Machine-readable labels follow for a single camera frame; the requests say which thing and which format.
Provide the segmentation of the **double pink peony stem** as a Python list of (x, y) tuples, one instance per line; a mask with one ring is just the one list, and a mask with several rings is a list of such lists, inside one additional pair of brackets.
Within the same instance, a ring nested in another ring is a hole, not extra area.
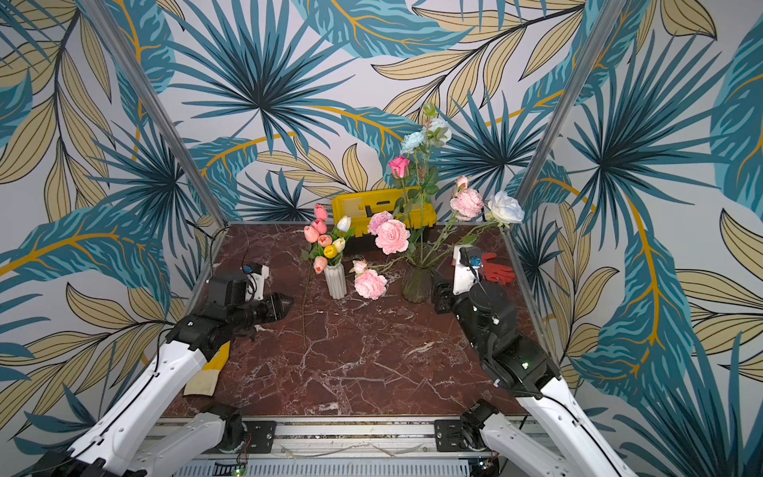
[(469, 222), (478, 218), (484, 208), (482, 195), (475, 189), (469, 187), (469, 179), (461, 175), (456, 181), (449, 201), (451, 217), (445, 224), (437, 242), (439, 248), (452, 233), (452, 229), (457, 222)]

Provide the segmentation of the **pink carnation flower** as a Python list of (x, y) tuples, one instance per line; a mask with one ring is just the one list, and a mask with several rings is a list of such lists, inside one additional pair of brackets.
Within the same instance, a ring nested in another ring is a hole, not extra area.
[(377, 236), (380, 226), (383, 226), (383, 224), (390, 220), (393, 220), (393, 215), (388, 211), (374, 214), (369, 222), (368, 232), (373, 236)]

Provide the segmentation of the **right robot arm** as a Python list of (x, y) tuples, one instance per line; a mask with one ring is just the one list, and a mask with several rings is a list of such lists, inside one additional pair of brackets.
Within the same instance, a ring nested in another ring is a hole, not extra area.
[(456, 292), (439, 279), (432, 303), (436, 313), (455, 316), (494, 386), (514, 397), (556, 445), (548, 449), (481, 399), (450, 429), (435, 425), (440, 448), (490, 451), (529, 476), (633, 475), (578, 405), (556, 362), (518, 331), (517, 308), (500, 284), (481, 280)]

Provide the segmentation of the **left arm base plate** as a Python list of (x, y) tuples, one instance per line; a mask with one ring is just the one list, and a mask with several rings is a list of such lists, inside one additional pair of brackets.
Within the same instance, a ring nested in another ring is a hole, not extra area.
[(270, 454), (275, 430), (275, 421), (230, 421), (218, 450), (228, 454)]

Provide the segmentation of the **low pink peony stem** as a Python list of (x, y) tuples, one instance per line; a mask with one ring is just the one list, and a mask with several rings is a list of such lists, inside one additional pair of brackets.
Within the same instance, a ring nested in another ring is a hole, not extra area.
[(355, 274), (354, 287), (359, 296), (377, 300), (387, 293), (391, 281), (387, 273), (392, 271), (402, 258), (396, 258), (385, 264), (370, 264), (367, 260), (354, 260), (352, 272)]

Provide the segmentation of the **light pink rose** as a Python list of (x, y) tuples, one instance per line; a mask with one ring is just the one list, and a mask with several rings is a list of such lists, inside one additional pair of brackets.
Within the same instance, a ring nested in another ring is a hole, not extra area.
[(303, 340), (303, 348), (305, 351), (307, 351), (307, 348), (308, 348), (306, 313), (307, 313), (308, 299), (310, 297), (312, 274), (313, 274), (312, 267), (310, 266), (310, 264), (306, 264), (304, 284), (303, 284), (303, 294), (302, 294), (302, 300), (300, 305), (301, 336)]

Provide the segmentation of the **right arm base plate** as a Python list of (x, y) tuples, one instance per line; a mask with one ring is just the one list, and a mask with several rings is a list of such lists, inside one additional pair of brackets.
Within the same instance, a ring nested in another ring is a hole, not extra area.
[(490, 451), (482, 437), (483, 423), (463, 419), (437, 419), (433, 426), (438, 452)]

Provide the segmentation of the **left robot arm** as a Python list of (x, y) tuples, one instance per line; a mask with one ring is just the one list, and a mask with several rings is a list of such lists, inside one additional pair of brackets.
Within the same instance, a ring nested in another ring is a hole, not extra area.
[(170, 476), (207, 450), (244, 453), (252, 435), (240, 411), (218, 403), (151, 447), (141, 444), (224, 345), (288, 315), (293, 298), (263, 290), (244, 272), (210, 278), (205, 304), (171, 328), (156, 357), (113, 407), (66, 449), (47, 451), (26, 475)]

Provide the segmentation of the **pink peony flower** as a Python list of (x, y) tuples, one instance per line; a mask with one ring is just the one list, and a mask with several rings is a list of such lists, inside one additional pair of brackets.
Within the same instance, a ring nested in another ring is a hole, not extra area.
[(377, 227), (375, 244), (384, 254), (401, 254), (409, 249), (411, 232), (403, 222), (388, 220)]

